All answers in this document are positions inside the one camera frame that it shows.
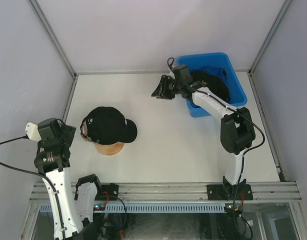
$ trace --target gray wall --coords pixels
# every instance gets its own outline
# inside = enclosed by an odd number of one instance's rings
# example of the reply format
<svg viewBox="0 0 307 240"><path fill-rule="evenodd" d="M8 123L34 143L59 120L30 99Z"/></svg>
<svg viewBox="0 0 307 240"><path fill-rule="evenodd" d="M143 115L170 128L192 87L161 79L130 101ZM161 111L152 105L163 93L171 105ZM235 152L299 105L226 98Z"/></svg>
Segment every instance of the gray wall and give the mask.
<svg viewBox="0 0 307 240"><path fill-rule="evenodd" d="M307 0L291 5L255 81L287 177L307 210Z"/></svg>
<svg viewBox="0 0 307 240"><path fill-rule="evenodd" d="M0 0L0 142L60 117L71 77L26 0ZM37 143L0 146L0 161L35 170ZM16 239L37 179L0 166L0 240Z"/></svg>

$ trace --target white wall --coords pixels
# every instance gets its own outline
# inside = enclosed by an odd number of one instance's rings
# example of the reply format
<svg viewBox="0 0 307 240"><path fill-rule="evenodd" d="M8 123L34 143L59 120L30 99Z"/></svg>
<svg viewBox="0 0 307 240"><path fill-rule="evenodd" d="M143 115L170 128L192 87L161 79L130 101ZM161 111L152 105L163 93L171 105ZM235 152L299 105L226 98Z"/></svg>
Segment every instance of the white wall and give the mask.
<svg viewBox="0 0 307 240"><path fill-rule="evenodd" d="M307 0L297 0L255 72L290 181L307 209Z"/></svg>
<svg viewBox="0 0 307 240"><path fill-rule="evenodd" d="M71 77L26 0L0 0L0 142L28 121L60 117ZM0 161L35 170L37 145L0 146ZM0 240L16 239L37 179L0 166Z"/></svg>
<svg viewBox="0 0 307 240"><path fill-rule="evenodd" d="M78 72L167 70L224 52L249 69L284 0L38 0Z"/></svg>

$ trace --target baseball cap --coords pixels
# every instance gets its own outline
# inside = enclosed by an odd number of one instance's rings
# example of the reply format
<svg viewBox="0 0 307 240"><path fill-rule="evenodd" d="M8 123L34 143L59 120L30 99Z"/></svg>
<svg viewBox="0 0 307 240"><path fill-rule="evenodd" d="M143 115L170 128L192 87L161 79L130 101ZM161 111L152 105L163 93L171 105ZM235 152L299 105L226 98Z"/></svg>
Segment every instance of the baseball cap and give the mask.
<svg viewBox="0 0 307 240"><path fill-rule="evenodd" d="M111 106L99 106L92 110L83 119L80 131L88 141L100 145L132 143L138 133L136 124Z"/></svg>

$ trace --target blue plastic container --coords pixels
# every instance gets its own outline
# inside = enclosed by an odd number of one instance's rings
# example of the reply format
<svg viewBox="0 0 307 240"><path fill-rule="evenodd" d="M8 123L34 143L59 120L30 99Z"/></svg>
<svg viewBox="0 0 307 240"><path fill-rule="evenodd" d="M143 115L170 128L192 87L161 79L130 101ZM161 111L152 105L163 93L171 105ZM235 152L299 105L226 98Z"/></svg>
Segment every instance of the blue plastic container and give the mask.
<svg viewBox="0 0 307 240"><path fill-rule="evenodd" d="M181 56L177 59L177 64L186 64L189 71L201 70L205 66L212 66L225 69L227 73L227 80L224 84L229 89L230 102L229 104L235 107L242 107L247 103L247 96L240 85L238 77L234 68L229 60L227 54L223 52L205 53L196 55ZM187 100L189 113L193 118L209 116L210 114L199 106L190 103Z"/></svg>

